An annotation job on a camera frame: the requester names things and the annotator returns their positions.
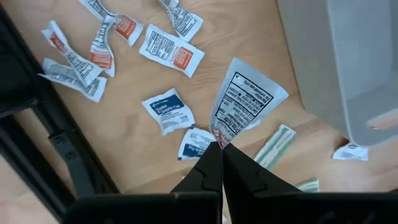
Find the wood grain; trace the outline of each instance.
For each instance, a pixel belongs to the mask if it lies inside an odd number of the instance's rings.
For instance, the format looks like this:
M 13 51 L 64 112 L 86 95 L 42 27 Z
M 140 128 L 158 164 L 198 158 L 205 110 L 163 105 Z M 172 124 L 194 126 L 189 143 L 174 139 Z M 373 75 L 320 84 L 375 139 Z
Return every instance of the wood grain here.
M 63 30 L 71 47 L 88 58 L 100 22 L 78 1 L 1 2 L 38 61 L 48 57 L 67 64 L 40 33 L 52 19 Z M 166 13 L 156 0 L 107 0 L 104 4 L 113 12 L 135 17 L 145 27 L 152 23 L 174 34 Z M 260 126 L 234 140 L 246 154 L 254 156 L 284 123 L 297 131 L 293 146 L 273 170 L 284 180 L 296 184 L 318 177 L 324 191 L 380 192 L 398 188 L 396 144 L 372 150 L 369 162 L 330 159 L 345 140 L 329 125 L 306 112 L 301 104 L 276 0 L 181 0 L 181 5 L 204 19 L 203 27 L 191 44 L 206 55 L 191 80 L 181 72 L 141 56 L 138 50 L 144 40 L 143 34 L 134 46 L 128 47 L 126 41 L 113 32 L 110 45 L 116 57 L 116 76 L 109 79 L 100 103 L 54 84 L 122 192 L 168 192 L 195 163 L 177 160 L 178 147 L 186 130 L 179 129 L 162 137 L 157 123 L 141 102 L 176 88 L 191 107 L 197 126 L 207 129 L 211 107 L 233 57 L 267 74 L 290 95 Z M 54 153 L 46 140 L 47 133 L 34 114 L 27 110 L 17 118 L 61 178 L 72 186 L 65 164 Z M 53 222 L 33 218 L 42 217 L 44 208 L 29 202 L 30 207 L 26 209 L 25 203 L 30 198 L 33 201 L 34 197 L 21 187 L 21 182 L 5 182 L 0 183 L 1 195 L 12 192 L 12 196 L 0 202 L 4 223 L 22 223 L 26 216 L 32 217 L 31 223 Z

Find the blue label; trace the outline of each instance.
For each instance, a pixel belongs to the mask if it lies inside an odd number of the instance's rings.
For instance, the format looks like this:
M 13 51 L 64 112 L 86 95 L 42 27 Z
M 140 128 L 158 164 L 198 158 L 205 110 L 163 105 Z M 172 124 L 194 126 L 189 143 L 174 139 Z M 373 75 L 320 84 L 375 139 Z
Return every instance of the blue label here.
M 150 104 L 150 107 L 158 114 L 165 114 L 172 110 L 180 109 L 184 107 L 182 101 L 176 96 L 172 95 L 166 99 L 156 101 Z
M 205 152 L 205 150 L 203 150 L 199 147 L 192 146 L 191 144 L 186 144 L 184 146 L 183 155 L 189 156 L 189 157 L 201 157 L 201 155 L 203 155 L 204 152 Z

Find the wooden floor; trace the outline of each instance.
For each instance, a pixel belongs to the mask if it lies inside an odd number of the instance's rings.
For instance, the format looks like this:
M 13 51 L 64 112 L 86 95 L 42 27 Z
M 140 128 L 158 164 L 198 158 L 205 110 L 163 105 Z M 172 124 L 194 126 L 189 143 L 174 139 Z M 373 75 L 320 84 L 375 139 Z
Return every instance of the wooden floor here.
M 326 192 L 385 192 L 398 188 L 397 144 L 369 153 L 369 162 L 334 161 L 333 151 L 345 143 L 333 128 L 306 112 L 290 62 L 276 0 L 180 0 L 181 5 L 204 19 L 191 44 L 206 53 L 190 80 L 183 73 L 148 60 L 138 52 L 144 35 L 128 47 L 116 33 L 110 44 L 116 57 L 116 76 L 110 78 L 100 103 L 54 84 L 98 157 L 123 193 L 168 192 L 195 161 L 177 160 L 186 129 L 162 137 L 157 123 L 141 102 L 176 88 L 191 107 L 197 126 L 208 129 L 209 113 L 233 57 L 239 57 L 282 85 L 290 97 L 260 126 L 245 131 L 235 145 L 250 156 L 264 145 L 282 123 L 297 131 L 288 153 L 272 171 L 291 184 L 312 177 Z M 65 63 L 41 34 L 56 20 L 70 45 L 88 57 L 100 22 L 77 0 L 2 0 L 7 12 L 38 61 L 45 57 Z M 152 23 L 174 34 L 166 13 L 156 0 L 107 0 L 113 12 Z M 71 186 L 67 168 L 56 154 L 47 133 L 27 110 L 18 121 L 35 144 Z M 0 220 L 2 223 L 55 223 L 40 202 L 0 158 Z

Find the packet with blue label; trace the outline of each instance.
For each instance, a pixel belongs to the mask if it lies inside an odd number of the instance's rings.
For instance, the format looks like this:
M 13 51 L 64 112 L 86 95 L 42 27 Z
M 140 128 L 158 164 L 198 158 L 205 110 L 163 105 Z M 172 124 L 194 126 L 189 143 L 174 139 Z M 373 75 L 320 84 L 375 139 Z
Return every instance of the packet with blue label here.
M 182 139 L 178 159 L 199 159 L 211 142 L 216 141 L 214 135 L 198 128 L 189 129 Z
M 175 89 L 142 102 L 148 113 L 159 123 L 162 135 L 195 124 L 191 109 L 181 100 Z

